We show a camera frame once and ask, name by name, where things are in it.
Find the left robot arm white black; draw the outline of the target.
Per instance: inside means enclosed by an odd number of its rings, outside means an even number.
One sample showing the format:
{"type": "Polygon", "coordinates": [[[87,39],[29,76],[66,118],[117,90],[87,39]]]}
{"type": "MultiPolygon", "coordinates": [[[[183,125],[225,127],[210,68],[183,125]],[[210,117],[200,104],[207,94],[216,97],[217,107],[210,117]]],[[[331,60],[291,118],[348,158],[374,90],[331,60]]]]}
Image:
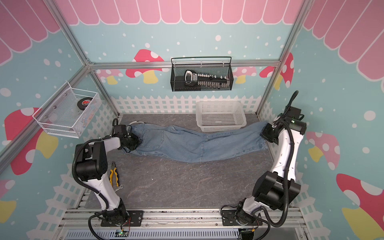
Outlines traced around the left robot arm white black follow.
{"type": "Polygon", "coordinates": [[[109,135],[76,146],[72,163],[73,178],[77,184],[96,195],[102,208],[88,218],[89,230],[98,240],[102,237],[93,229],[92,219],[98,218],[104,223],[120,226],[118,237],[125,237],[129,233],[124,230],[124,226],[131,221],[123,201],[113,188],[113,182],[116,182],[117,187],[120,186],[119,175],[115,163],[109,168],[107,153],[112,150],[130,153],[139,145],[140,139],[133,133],[132,125],[119,124],[115,118],[109,135]]]}

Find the blue denim long pants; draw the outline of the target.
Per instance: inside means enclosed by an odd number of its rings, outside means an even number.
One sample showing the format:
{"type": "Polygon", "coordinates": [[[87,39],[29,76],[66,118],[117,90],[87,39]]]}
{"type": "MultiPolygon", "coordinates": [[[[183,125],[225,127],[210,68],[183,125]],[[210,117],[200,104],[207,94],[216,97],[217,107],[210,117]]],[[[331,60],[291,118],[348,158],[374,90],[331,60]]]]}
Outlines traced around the blue denim long pants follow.
{"type": "Polygon", "coordinates": [[[220,161],[266,150],[261,137],[266,122],[253,123],[243,129],[217,133],[199,133],[179,126],[135,124],[133,134],[141,144],[131,153],[158,156],[185,163],[220,161]]]}

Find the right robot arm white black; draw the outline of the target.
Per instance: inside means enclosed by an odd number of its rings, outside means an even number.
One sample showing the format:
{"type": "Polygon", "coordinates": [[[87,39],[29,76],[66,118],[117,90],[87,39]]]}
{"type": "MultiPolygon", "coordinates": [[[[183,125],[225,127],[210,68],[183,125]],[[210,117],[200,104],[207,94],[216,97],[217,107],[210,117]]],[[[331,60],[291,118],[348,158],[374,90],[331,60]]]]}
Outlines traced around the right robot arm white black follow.
{"type": "Polygon", "coordinates": [[[284,112],[271,124],[266,124],[261,132],[264,140],[278,146],[278,156],[271,170],[256,181],[252,196],[237,206],[236,222],[241,226],[252,226],[239,232],[239,240],[243,237],[254,239],[255,230],[262,224],[266,224],[267,229],[258,237],[259,240],[266,237],[272,227],[282,227],[290,203],[301,191],[301,185],[296,182],[295,164],[307,124],[303,122],[301,109],[292,107],[298,94],[299,91],[293,93],[284,112]]]}

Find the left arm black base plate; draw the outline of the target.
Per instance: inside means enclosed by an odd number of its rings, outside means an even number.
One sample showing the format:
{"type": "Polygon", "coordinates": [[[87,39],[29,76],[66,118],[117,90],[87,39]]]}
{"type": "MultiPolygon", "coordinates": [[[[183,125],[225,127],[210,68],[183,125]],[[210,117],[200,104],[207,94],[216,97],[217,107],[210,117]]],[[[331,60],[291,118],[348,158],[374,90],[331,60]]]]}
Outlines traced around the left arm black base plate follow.
{"type": "MultiPolygon", "coordinates": [[[[130,224],[125,222],[123,227],[140,227],[142,225],[144,211],[129,210],[127,213],[129,215],[128,219],[130,220],[130,224]]],[[[120,227],[120,225],[122,224],[107,222],[106,220],[101,221],[101,227],[120,227]]]]}

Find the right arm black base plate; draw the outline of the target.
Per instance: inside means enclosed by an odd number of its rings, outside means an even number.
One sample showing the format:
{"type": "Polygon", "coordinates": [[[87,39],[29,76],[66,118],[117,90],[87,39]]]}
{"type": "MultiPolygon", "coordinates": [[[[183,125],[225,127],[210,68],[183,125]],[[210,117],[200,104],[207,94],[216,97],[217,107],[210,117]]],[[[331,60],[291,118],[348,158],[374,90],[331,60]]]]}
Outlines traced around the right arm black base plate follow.
{"type": "Polygon", "coordinates": [[[237,211],[231,208],[221,210],[223,226],[262,226],[263,222],[251,217],[243,211],[237,211]]]}

